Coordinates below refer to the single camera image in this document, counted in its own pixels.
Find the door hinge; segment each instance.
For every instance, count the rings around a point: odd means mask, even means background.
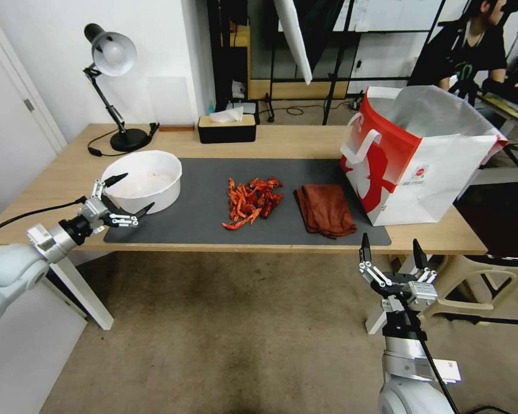
[[[23,102],[25,103],[25,106],[30,112],[33,112],[35,110],[35,107],[33,106],[30,100],[26,99]]]

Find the black tissue box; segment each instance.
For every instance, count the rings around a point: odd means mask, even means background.
[[[254,142],[257,124],[255,117],[249,114],[244,114],[241,121],[224,124],[211,121],[210,116],[202,116],[197,130],[202,144]]]

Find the black t-shirt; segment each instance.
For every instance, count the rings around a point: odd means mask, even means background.
[[[470,46],[464,41],[466,26],[460,19],[441,29],[418,58],[409,85],[437,85],[455,74],[466,81],[480,70],[506,69],[502,27],[489,28],[477,45]]]

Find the beige carpet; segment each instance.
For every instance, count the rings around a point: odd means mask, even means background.
[[[346,102],[353,101],[353,98],[346,100],[335,99],[330,105],[330,114],[328,115],[328,125],[347,125],[351,117],[356,111],[352,110]],[[265,111],[259,115],[261,125],[322,125],[324,118],[323,99],[309,99],[309,100],[287,100],[287,101],[272,101],[272,107],[275,109],[275,121],[272,124],[267,122],[270,112],[267,112],[267,105],[265,102],[259,103],[259,111]],[[296,115],[290,115],[285,109],[289,106],[295,106],[303,111],[300,113],[299,109],[291,109],[290,112]]]
[[[384,263],[385,258],[376,259]],[[90,323],[42,413],[377,413],[378,297],[354,255],[114,253],[81,267],[114,315]],[[518,294],[501,315],[518,317]],[[432,319],[462,411],[518,414],[518,327]]]

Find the white lamp shade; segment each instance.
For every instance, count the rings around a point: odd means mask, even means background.
[[[102,32],[92,41],[92,58],[104,75],[121,76],[134,64],[136,47],[127,36],[115,32]]]

